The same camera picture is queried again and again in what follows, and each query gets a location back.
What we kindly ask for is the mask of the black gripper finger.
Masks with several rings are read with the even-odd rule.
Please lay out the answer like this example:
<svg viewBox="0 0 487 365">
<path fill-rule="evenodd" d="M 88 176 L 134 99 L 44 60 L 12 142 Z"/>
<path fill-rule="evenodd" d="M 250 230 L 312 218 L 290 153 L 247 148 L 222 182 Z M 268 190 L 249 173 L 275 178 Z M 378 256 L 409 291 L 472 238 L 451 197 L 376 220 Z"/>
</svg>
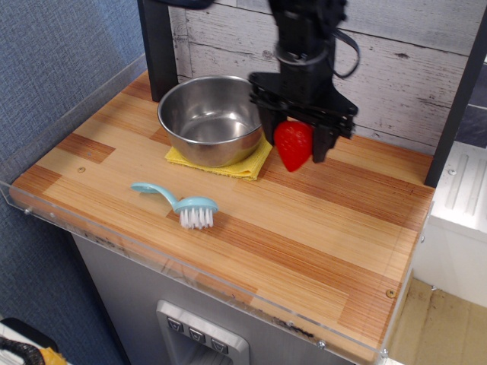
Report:
<svg viewBox="0 0 487 365">
<path fill-rule="evenodd" d="M 339 137 L 339 130 L 327 125 L 318 125 L 313 132 L 313 162 L 322 163 L 328 150 L 333 149 Z"/>
<path fill-rule="evenodd" d="M 271 107 L 259 105 L 258 111 L 266 140 L 274 146 L 274 132 L 280 123 L 287 120 L 287 108 L 283 104 Z"/>
</svg>

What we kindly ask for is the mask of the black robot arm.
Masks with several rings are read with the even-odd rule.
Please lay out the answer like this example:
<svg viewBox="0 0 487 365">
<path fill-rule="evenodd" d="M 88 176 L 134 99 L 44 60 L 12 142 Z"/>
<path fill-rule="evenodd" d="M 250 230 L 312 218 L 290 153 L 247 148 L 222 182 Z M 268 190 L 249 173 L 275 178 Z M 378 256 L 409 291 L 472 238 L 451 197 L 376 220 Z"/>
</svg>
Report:
<svg viewBox="0 0 487 365">
<path fill-rule="evenodd" d="M 333 79 L 350 77 L 356 67 L 335 69 L 336 43 L 358 52 L 358 44 L 338 26 L 346 19 L 344 1 L 270 1 L 278 28 L 275 57 L 279 72 L 253 72 L 250 99 L 257 105 L 266 140 L 276 145 L 285 118 L 312 129 L 311 153 L 322 163 L 340 137 L 351 138 L 358 107 L 337 91 Z"/>
</svg>

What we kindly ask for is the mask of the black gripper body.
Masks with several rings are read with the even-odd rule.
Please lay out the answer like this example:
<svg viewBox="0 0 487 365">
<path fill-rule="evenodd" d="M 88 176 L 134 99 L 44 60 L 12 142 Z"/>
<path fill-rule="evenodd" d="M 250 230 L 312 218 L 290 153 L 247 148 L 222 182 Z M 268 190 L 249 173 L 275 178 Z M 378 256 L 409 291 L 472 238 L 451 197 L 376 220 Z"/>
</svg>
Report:
<svg viewBox="0 0 487 365">
<path fill-rule="evenodd" d="M 314 65 L 283 62 L 279 72 L 253 72 L 251 101 L 257 107 L 283 104 L 288 117 L 312 126 L 327 125 L 338 129 L 339 136 L 351 138 L 358 107 L 335 88 L 331 66 L 328 59 Z"/>
</svg>

